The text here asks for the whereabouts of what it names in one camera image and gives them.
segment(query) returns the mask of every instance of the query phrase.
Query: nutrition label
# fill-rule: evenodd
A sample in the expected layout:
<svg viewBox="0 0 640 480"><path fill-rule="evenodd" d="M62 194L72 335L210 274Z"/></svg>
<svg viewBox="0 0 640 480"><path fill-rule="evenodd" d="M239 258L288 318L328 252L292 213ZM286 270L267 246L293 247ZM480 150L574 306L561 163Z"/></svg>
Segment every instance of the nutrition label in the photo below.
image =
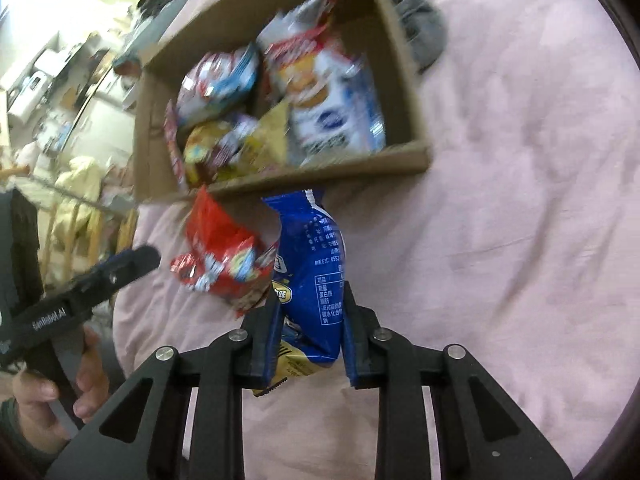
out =
<svg viewBox="0 0 640 480"><path fill-rule="evenodd" d="M316 266L329 263L340 264L340 242L337 232L338 228L321 216L315 216L313 222L305 225L306 241L309 247L313 252L323 254L314 260Z"/></svg>
<svg viewBox="0 0 640 480"><path fill-rule="evenodd" d="M343 272L316 276L316 296L323 325L332 325L342 321L343 286Z"/></svg>
<svg viewBox="0 0 640 480"><path fill-rule="evenodd" d="M340 261L340 240L338 228L323 216L315 216L305 226L306 240L311 250L318 256L314 259L316 267L316 296L318 310L323 325L332 325L342 321L342 289L344 272Z"/></svg>

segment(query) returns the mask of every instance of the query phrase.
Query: pink bedsheet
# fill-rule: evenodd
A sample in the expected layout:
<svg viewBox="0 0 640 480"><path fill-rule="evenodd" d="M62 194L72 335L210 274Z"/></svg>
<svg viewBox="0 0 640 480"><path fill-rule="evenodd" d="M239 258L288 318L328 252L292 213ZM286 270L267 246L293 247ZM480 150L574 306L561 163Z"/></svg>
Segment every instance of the pink bedsheet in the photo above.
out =
<svg viewBox="0 0 640 480"><path fill-rule="evenodd" d="M640 74L596 0L434 1L449 44L418 88L432 169L335 184L324 205L358 302L415 344L468 347L577 473L640 377ZM259 202L226 206L277 236ZM239 324L169 273L187 214L141 208L136 243L162 265L118 296L127 373ZM248 393L244 417L249 479L372 478L376 393L351 390L341 364Z"/></svg>

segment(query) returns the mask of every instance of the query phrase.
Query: bag of snacks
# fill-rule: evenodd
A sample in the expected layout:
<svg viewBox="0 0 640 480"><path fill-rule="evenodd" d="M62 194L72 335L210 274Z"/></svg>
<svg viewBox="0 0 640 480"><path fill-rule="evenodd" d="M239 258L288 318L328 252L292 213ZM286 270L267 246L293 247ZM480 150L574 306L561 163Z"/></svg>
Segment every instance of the bag of snacks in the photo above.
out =
<svg viewBox="0 0 640 480"><path fill-rule="evenodd" d="M386 145L385 119L378 102L373 74L364 56L353 62L345 78L349 88L348 98L359 124L369 133L368 146L372 152L379 152Z"/></svg>
<svg viewBox="0 0 640 480"><path fill-rule="evenodd" d="M282 102L259 121L241 113L196 126L184 148L191 187L274 170L287 165L288 104Z"/></svg>
<svg viewBox="0 0 640 480"><path fill-rule="evenodd" d="M216 119L244 101L257 80L259 63L253 43L230 54L209 52L182 80L178 128Z"/></svg>
<svg viewBox="0 0 640 480"><path fill-rule="evenodd" d="M191 252L174 258L171 271L191 290L215 294L239 310L263 297L271 283L275 247L238 225L201 188L187 220Z"/></svg>
<svg viewBox="0 0 640 480"><path fill-rule="evenodd" d="M311 375L338 358L342 341L344 246L334 219L312 190L263 199L282 230L273 288L286 316L271 391L288 377Z"/></svg>
<svg viewBox="0 0 640 480"><path fill-rule="evenodd" d="M362 67L346 56L331 28L334 3L309 0L278 14L257 40L273 85L291 103L292 126L307 156L369 153L384 139L384 124L379 123L382 134L375 141L366 114L355 106L362 88L353 76ZM377 100L373 88L367 91L361 99Z"/></svg>

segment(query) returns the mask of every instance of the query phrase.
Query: blue snack bag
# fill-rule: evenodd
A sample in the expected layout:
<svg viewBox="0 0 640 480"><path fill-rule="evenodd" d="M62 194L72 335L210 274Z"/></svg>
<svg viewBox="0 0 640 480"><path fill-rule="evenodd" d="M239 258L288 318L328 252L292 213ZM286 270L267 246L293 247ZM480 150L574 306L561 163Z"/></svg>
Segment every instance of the blue snack bag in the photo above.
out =
<svg viewBox="0 0 640 480"><path fill-rule="evenodd" d="M344 245L316 197L309 189L263 199L282 225L273 288L286 320L274 385L330 367L340 353Z"/></svg>

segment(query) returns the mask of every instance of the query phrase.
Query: red snack bag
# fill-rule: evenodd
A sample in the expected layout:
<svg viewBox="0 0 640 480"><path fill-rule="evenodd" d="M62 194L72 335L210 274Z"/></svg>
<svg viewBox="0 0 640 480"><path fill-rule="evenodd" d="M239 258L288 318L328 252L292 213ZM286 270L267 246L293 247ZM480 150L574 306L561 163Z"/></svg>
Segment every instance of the red snack bag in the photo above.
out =
<svg viewBox="0 0 640 480"><path fill-rule="evenodd" d="M178 123L175 117L175 106L173 101L169 101L166 105L164 114L164 140L169 150L169 158L171 159L171 167L178 181L178 190L187 192L189 186L187 184L186 172L184 171L184 161L182 160L182 152L178 147Z"/></svg>
<svg viewBox="0 0 640 480"><path fill-rule="evenodd" d="M246 310L271 284L275 247L238 225L201 187L187 220L191 253L171 262L171 270L191 290L210 292Z"/></svg>

